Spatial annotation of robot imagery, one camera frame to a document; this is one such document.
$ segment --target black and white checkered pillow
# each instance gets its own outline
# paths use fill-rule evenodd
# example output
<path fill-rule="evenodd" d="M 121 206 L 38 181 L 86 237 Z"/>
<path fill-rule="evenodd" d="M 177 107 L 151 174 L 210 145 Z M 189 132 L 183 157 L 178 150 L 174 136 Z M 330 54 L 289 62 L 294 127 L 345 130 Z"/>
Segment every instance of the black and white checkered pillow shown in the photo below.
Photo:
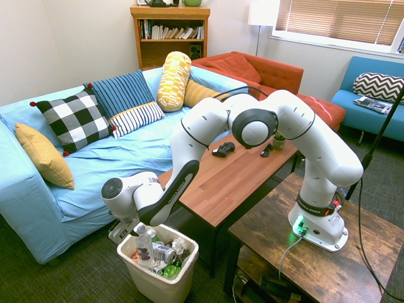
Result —
<path fill-rule="evenodd" d="M 38 107 L 61 140 L 64 155 L 112 134 L 91 89 L 84 89 L 66 99 L 32 105 Z"/>

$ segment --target light blue sofa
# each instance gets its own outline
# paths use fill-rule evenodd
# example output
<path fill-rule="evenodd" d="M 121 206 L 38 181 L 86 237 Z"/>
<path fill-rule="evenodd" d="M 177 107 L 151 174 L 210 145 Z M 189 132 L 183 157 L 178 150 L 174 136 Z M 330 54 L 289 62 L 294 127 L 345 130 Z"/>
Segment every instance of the light blue sofa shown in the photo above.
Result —
<path fill-rule="evenodd" d="M 360 74 L 368 72 L 404 77 L 404 64 L 364 57 L 352 57 L 340 90 L 335 94 L 331 103 L 337 104 L 345 109 L 346 114 L 342 125 L 368 133 L 378 134 L 387 115 L 354 104 L 354 100 L 360 98 L 360 96 L 354 93 L 354 81 Z M 404 141 L 403 130 L 404 105 L 399 105 L 384 132 L 384 136 Z"/>
<path fill-rule="evenodd" d="M 143 74 L 156 97 L 162 69 Z M 192 67 L 191 78 L 218 92 L 245 86 L 197 67 Z M 29 103 L 66 98 L 82 89 L 79 86 L 0 107 L 0 213 L 40 264 L 113 220 L 101 197 L 105 181 L 144 170 L 160 175 L 172 168 L 170 135 L 189 110 L 183 107 L 179 112 L 166 113 L 165 119 L 119 139 L 109 136 L 98 140 L 66 157 L 74 177 L 72 191 L 43 180 L 17 141 L 14 125 L 20 122 L 35 128 L 62 153 L 61 142 L 40 111 Z"/>

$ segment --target window blinds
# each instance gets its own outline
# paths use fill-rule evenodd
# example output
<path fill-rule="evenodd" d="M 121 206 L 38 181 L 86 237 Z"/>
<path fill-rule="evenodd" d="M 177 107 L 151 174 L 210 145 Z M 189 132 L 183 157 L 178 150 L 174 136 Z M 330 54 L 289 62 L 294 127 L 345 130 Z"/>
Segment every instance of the window blinds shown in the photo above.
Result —
<path fill-rule="evenodd" d="M 281 0 L 277 30 L 391 45 L 404 0 Z"/>

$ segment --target orange armchair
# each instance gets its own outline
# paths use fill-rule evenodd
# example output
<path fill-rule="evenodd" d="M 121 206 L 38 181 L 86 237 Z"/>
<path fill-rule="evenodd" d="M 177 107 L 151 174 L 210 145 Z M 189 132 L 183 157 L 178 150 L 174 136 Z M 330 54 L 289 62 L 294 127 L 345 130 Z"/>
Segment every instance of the orange armchair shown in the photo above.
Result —
<path fill-rule="evenodd" d="M 258 88 L 267 95 L 270 95 L 275 90 L 288 90 L 302 99 L 334 130 L 338 130 L 340 123 L 345 117 L 345 110 L 338 105 L 298 94 L 303 77 L 303 69 L 297 66 L 241 52 L 228 52 L 226 54 L 196 59 L 192 61 L 192 65 L 237 79 L 249 86 Z M 253 88 L 249 89 L 249 93 L 257 100 L 266 98 L 265 95 Z"/>

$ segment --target coffee table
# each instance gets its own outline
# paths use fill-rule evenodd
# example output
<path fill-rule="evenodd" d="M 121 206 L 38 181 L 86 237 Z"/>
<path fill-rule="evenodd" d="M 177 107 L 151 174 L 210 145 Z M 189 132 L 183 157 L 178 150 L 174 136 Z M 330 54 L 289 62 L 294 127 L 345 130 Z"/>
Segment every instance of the coffee table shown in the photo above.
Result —
<path fill-rule="evenodd" d="M 232 294 L 237 267 L 258 285 L 261 275 L 277 277 L 282 254 L 298 239 L 287 216 L 302 180 L 301 176 L 290 174 L 229 228 L 231 240 L 224 285 L 227 294 Z M 360 248 L 358 206 L 346 201 L 340 214 L 349 231 L 345 246 L 332 253 L 300 241 L 286 255 L 282 276 L 314 302 L 380 302 L 383 293 L 367 269 Z M 404 230 L 365 210 L 361 210 L 361 221 L 367 258 L 386 287 L 404 243 Z"/>
<path fill-rule="evenodd" d="M 225 142 L 233 142 L 235 151 L 225 158 L 213 156 L 211 151 Z M 199 172 L 180 198 L 180 204 L 198 218 L 198 224 L 188 232 L 181 232 L 198 242 L 199 255 L 210 265 L 211 277 L 215 274 L 220 229 L 227 229 L 230 225 L 226 222 L 235 222 L 241 217 L 246 211 L 240 214 L 237 210 L 242 209 L 248 197 L 297 152 L 296 147 L 287 141 L 283 150 L 274 150 L 268 158 L 263 158 L 260 154 L 265 146 L 247 150 L 232 134 L 213 143 L 203 154 Z M 159 177 L 163 186 L 171 174 L 170 170 Z"/>

